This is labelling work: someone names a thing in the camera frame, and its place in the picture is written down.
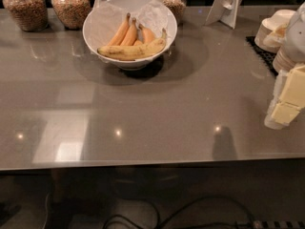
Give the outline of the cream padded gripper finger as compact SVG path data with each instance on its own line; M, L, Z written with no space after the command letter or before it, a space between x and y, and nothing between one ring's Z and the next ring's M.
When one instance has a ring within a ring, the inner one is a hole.
M264 120L266 127L281 130L288 127L290 123L300 114L301 109L286 102L272 100Z

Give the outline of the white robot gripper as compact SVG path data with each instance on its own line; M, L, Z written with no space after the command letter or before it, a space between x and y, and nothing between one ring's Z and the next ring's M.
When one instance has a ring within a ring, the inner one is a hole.
M305 107L305 4L290 19L281 47L296 62L289 72L281 70L274 84L274 95L281 102Z

